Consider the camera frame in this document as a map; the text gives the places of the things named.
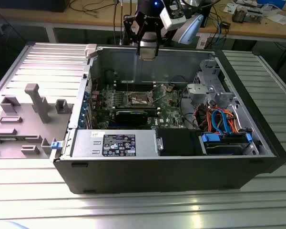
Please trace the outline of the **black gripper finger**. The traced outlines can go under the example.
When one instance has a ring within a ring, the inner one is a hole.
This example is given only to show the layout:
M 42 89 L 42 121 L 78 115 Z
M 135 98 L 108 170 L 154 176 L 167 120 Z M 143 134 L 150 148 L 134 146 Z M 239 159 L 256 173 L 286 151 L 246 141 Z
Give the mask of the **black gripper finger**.
M 132 30 L 132 25 L 134 23 L 137 24 L 137 29 L 138 29 L 137 32 L 134 32 Z M 136 55 L 140 55 L 140 48 L 141 48 L 140 42 L 142 39 L 141 36 L 142 21 L 137 16 L 124 15 L 123 24 L 128 40 L 137 44 Z
M 158 56 L 160 46 L 166 45 L 168 43 L 168 39 L 166 36 L 164 36 L 164 38 L 162 37 L 161 30 L 162 30 L 163 26 L 161 26 L 159 23 L 155 22 L 154 28 L 155 28 L 155 34 L 156 34 L 156 47 L 155 47 L 154 55 Z

